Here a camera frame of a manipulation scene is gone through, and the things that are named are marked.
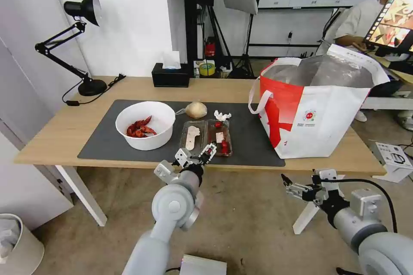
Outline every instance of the computer screen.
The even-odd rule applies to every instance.
[[[388,0],[365,37],[368,44],[413,52],[413,0]]]

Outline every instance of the crayfish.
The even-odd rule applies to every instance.
[[[147,138],[148,136],[145,133],[156,135],[156,132],[147,126],[151,118],[152,116],[149,116],[147,119],[138,120],[131,124],[126,130],[126,135],[132,138]]]

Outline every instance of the white trash bin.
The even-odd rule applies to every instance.
[[[0,214],[3,219],[15,219],[20,224],[20,237],[6,263],[0,264],[0,275],[31,275],[40,265],[44,256],[43,244],[23,224],[20,217]]]

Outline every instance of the white sneaker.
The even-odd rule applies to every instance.
[[[358,111],[354,119],[361,122],[367,121],[367,117],[362,111]]]
[[[413,131],[413,118],[412,117],[396,117],[397,122],[403,128],[409,131]]]

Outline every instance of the bag logo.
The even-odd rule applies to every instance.
[[[304,113],[303,121],[304,122],[313,122],[315,119],[316,112],[314,110],[308,110]]]

